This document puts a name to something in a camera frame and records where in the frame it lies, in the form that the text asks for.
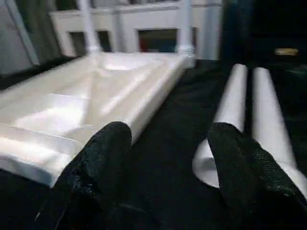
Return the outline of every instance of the white pillar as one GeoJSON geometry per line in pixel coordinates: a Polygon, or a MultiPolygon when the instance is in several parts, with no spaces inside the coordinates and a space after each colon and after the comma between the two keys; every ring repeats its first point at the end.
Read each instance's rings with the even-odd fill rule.
{"type": "Polygon", "coordinates": [[[179,2],[179,29],[177,33],[176,52],[186,55],[187,68],[195,66],[194,46],[192,44],[192,6],[191,0],[181,0],[179,2]]]}
{"type": "MultiPolygon", "coordinates": [[[[233,67],[214,118],[215,122],[226,122],[243,131],[246,76],[246,66],[237,64],[233,67]]],[[[215,161],[207,140],[199,145],[193,159],[192,169],[202,182],[219,188],[215,161]]]]}
{"type": "Polygon", "coordinates": [[[113,52],[123,52],[123,30],[122,30],[122,20],[120,12],[118,11],[119,0],[111,0],[109,7],[112,12],[112,33],[110,36],[110,43],[113,52]]]}
{"type": "Polygon", "coordinates": [[[267,69],[254,74],[253,137],[267,150],[307,199],[307,178],[297,169],[283,114],[267,69]]]}
{"type": "Polygon", "coordinates": [[[98,34],[94,29],[88,0],[78,0],[79,10],[83,16],[85,48],[89,54],[96,54],[102,51],[99,44],[98,34]]]}

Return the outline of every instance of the white pipe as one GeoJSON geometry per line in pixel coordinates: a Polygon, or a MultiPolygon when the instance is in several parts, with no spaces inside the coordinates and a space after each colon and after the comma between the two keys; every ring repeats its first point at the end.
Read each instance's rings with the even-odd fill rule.
{"type": "Polygon", "coordinates": [[[307,198],[307,178],[296,167],[290,138],[270,73],[267,69],[257,68],[254,78],[253,137],[274,157],[307,198]]]}
{"type": "Polygon", "coordinates": [[[94,29],[91,14],[90,6],[88,0],[78,0],[78,7],[83,15],[84,22],[84,36],[85,36],[85,46],[86,51],[91,54],[97,54],[102,51],[100,47],[98,34],[94,29]]]}
{"type": "MultiPolygon", "coordinates": [[[[246,75],[246,66],[237,64],[233,67],[214,119],[215,122],[230,123],[240,131],[244,128],[246,75]]],[[[192,168],[198,179],[219,188],[216,166],[207,140],[199,145],[192,168]]]]}
{"type": "Polygon", "coordinates": [[[192,6],[191,0],[179,3],[179,29],[177,33],[176,52],[187,56],[187,68],[195,66],[194,46],[192,44],[192,6]]]}

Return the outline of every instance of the black fabric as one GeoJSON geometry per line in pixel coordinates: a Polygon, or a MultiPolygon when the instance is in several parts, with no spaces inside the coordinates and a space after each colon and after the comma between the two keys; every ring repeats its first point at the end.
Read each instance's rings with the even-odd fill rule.
{"type": "Polygon", "coordinates": [[[0,75],[0,91],[5,90],[15,84],[25,81],[29,78],[36,77],[38,74],[43,73],[49,69],[55,68],[59,65],[65,64],[76,57],[60,57],[55,60],[43,63],[39,66],[33,66],[30,69],[25,69],[16,73],[0,75]]]}
{"type": "Polygon", "coordinates": [[[307,201],[270,153],[227,123],[208,133],[220,191],[239,229],[305,229],[307,201]]]}
{"type": "Polygon", "coordinates": [[[112,122],[97,132],[58,178],[32,230],[84,230],[104,227],[113,203],[120,199],[122,168],[131,148],[131,130],[112,122]]]}

